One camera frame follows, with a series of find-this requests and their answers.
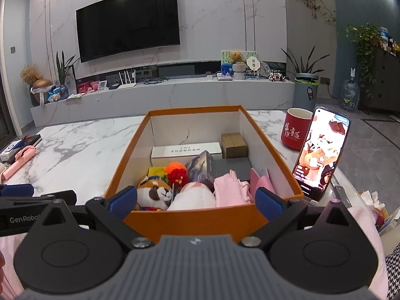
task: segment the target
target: wall-mounted tv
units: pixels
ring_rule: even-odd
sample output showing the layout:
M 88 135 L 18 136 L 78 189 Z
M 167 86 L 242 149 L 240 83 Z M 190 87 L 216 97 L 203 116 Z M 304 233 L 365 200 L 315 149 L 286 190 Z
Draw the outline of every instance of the wall-mounted tv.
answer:
M 179 45 L 178 0 L 103 0 L 76 11 L 81 62 Z

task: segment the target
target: cardboard box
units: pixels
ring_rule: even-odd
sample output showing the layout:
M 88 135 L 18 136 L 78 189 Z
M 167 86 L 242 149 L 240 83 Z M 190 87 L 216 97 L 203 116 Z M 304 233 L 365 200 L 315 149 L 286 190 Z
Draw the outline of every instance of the cardboard box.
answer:
M 213 156 L 203 151 L 186 164 L 187 176 L 190 182 L 199 182 L 214 191 L 215 165 Z
M 222 134 L 221 144 L 222 155 L 225 159 L 247 157 L 248 147 L 239 132 Z
M 128 144 L 104 195 L 109 198 L 135 184 L 152 166 L 156 146 L 220 141 L 221 134 L 240 132 L 252 167 L 269 176 L 278 196 L 301 199 L 303 192 L 277 150 L 242 106 L 160 109 L 147 113 Z M 187 211 L 132 211 L 124 222 L 158 243 L 162 235 L 210 236 L 229 234 L 234 242 L 267 223 L 254 203 Z
M 1 161 L 8 161 L 12 156 L 14 156 L 24 145 L 21 140 L 13 141 L 6 147 L 2 153 L 0 153 Z
M 234 170 L 241 182 L 250 182 L 251 164 L 247 158 L 218 159 L 214 162 L 215 177 L 221 177 Z
M 214 159 L 222 159 L 222 150 L 218 142 L 192 143 L 153 147 L 151 164 L 153 167 L 166 167 L 171 162 L 185 165 L 203 151 L 208 151 Z

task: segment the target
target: hanging plant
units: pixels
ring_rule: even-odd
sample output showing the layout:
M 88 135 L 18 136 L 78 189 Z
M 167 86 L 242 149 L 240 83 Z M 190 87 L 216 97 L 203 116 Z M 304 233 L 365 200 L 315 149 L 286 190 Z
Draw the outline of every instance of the hanging plant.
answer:
M 314 19 L 317 19 L 317 11 L 322 11 L 322 16 L 326 18 L 327 22 L 331 22 L 336 25 L 336 10 L 332 10 L 332 7 L 328 8 L 323 0 L 300 0 L 305 6 L 311 9 L 311 15 Z
M 373 95 L 370 92 L 371 86 L 375 83 L 372 74 L 375 54 L 374 49 L 381 42 L 381 34 L 377 27 L 371 23 L 359 28 L 348 25 L 345 29 L 346 37 L 351 36 L 351 41 L 357 45 L 357 64 L 359 65 L 360 87 L 367 94 L 368 98 Z

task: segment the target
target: gray rubber grip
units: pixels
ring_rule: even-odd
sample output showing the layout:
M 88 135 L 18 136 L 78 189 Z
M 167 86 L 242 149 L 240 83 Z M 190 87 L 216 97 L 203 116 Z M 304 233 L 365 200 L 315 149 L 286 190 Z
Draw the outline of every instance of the gray rubber grip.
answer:
M 351 207 L 349 198 L 347 197 L 346 191 L 342 186 L 340 185 L 334 186 L 333 192 L 335 193 L 336 197 L 341 200 L 346 209 L 349 209 Z
M 230 235 L 162 236 L 153 248 L 131 251 L 110 280 L 90 291 L 54 296 L 28 290 L 18 297 L 50 299 L 377 300 L 367 287 L 342 295 L 304 291 L 280 277 L 260 249 L 238 246 Z

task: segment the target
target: blue vase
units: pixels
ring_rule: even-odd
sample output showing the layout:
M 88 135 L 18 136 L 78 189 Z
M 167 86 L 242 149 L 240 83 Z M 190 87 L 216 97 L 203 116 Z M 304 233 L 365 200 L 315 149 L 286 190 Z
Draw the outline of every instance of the blue vase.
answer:
M 68 88 L 65 84 L 59 86 L 59 97 L 61 100 L 67 99 L 69 97 Z

